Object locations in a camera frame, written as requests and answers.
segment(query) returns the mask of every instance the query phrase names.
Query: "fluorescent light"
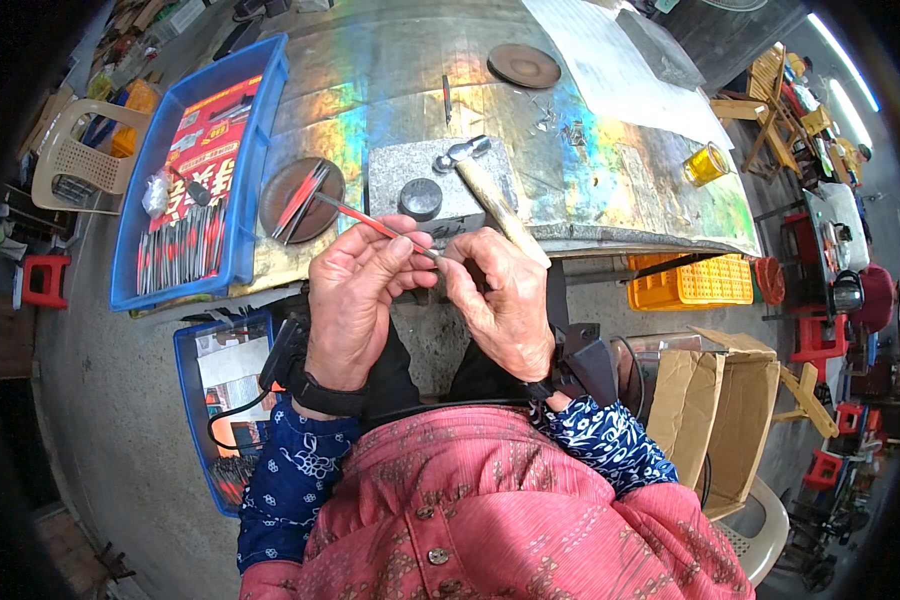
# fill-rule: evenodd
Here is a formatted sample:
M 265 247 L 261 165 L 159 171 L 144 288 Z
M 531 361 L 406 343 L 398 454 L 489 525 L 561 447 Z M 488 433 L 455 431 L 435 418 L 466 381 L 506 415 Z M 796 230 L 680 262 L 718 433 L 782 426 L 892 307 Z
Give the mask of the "fluorescent light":
M 816 14 L 811 12 L 807 15 L 807 19 L 810 20 L 810 24 L 816 28 L 819 34 L 823 36 L 823 39 L 826 40 L 826 43 L 830 44 L 830 47 L 833 48 L 833 51 L 837 53 L 837 56 L 840 57 L 840 60 L 843 61 L 843 64 L 850 72 L 850 75 L 852 75 L 853 79 L 856 80 L 857 86 L 860 87 L 860 91 L 864 93 L 866 102 L 869 102 L 870 107 L 873 109 L 873 112 L 879 113 L 880 105 L 876 103 L 874 94 L 872 94 L 870 88 L 867 87 L 867 82 L 864 81 L 863 76 L 860 75 L 860 71 L 857 70 L 856 65 L 853 64 L 853 60 L 851 60 L 851 57 L 847 54 L 847 51 L 844 50 L 844 47 L 840 45 L 840 42 L 837 41 L 837 38 L 833 36 L 833 33 L 831 33 L 830 30 L 828 30 L 827 25 L 824 25 L 824 22 L 821 21 L 820 18 L 816 16 Z
M 853 107 L 851 97 L 844 91 L 843 86 L 840 85 L 840 81 L 831 78 L 830 90 L 833 91 L 833 97 L 837 99 L 837 105 L 840 106 L 840 112 L 843 113 L 843 116 L 849 121 L 850 128 L 856 135 L 856 138 L 860 140 L 861 144 L 865 144 L 867 148 L 874 150 L 874 141 L 870 138 L 870 134 L 867 133 L 867 128 L 864 126 L 863 120 L 861 120 L 860 115 L 857 114 L 857 109 Z

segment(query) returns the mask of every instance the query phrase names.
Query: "hammer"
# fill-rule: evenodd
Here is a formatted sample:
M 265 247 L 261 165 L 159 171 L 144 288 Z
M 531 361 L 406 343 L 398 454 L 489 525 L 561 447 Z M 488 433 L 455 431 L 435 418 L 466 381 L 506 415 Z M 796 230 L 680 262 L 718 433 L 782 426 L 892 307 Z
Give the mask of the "hammer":
M 490 149 L 491 138 L 485 135 L 478 135 L 462 144 L 454 144 L 445 154 L 436 157 L 433 161 L 433 171 L 444 174 L 456 168 L 456 172 L 477 197 L 483 209 L 500 224 L 506 239 L 525 255 L 543 265 L 544 269 L 549 269 L 550 259 L 547 258 L 547 253 L 523 225 L 520 217 L 516 216 L 516 212 L 507 203 L 491 174 L 474 160 Z

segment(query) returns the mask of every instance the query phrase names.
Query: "brown round tray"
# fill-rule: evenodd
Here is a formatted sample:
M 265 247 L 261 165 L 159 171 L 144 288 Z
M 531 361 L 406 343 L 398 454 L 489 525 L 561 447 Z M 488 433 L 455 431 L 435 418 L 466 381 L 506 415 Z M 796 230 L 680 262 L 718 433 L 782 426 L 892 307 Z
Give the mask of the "brown round tray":
M 290 198 L 293 198 L 294 192 L 303 183 L 304 178 L 314 170 L 319 158 L 307 157 L 300 158 L 289 163 L 280 169 L 273 178 L 266 184 L 264 193 L 260 198 L 260 224 L 264 228 L 266 235 L 273 235 L 276 230 L 277 222 L 280 219 L 280 213 L 287 208 Z M 333 162 L 324 159 L 325 164 L 329 165 L 330 173 L 323 180 L 323 185 L 319 191 L 326 194 L 330 198 L 342 201 L 347 191 L 344 182 L 344 173 L 340 167 Z M 288 240 L 288 244 L 299 244 L 300 242 L 308 242 L 318 235 L 322 234 L 331 225 L 337 222 L 337 208 L 326 202 L 321 202 L 314 198 L 310 202 L 310 207 L 303 215 L 300 226 L 296 229 L 296 233 Z M 280 234 L 279 241 L 286 239 L 290 228 L 284 229 Z
M 486 65 L 495 75 L 524 88 L 550 88 L 561 66 L 550 54 L 525 44 L 501 44 L 490 50 Z

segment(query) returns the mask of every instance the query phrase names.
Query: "wooden hammer handle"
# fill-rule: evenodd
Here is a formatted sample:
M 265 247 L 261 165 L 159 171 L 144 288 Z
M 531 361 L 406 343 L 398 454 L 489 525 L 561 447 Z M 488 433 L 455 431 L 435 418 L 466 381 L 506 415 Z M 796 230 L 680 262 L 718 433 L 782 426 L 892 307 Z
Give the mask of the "wooden hammer handle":
M 483 209 L 500 224 L 506 239 L 525 255 L 543 265 L 544 269 L 549 269 L 550 259 L 547 258 L 547 253 L 523 225 L 520 217 L 516 216 L 516 212 L 507 203 L 493 176 L 472 157 L 457 162 L 456 171 L 477 197 Z

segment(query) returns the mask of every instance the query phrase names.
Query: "kettle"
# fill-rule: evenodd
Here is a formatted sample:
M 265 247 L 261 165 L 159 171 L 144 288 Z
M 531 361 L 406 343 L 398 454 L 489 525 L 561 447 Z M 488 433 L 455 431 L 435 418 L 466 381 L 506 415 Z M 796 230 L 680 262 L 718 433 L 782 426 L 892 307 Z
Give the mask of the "kettle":
M 830 297 L 837 314 L 855 313 L 864 306 L 864 285 L 860 273 L 841 270 L 833 280 Z

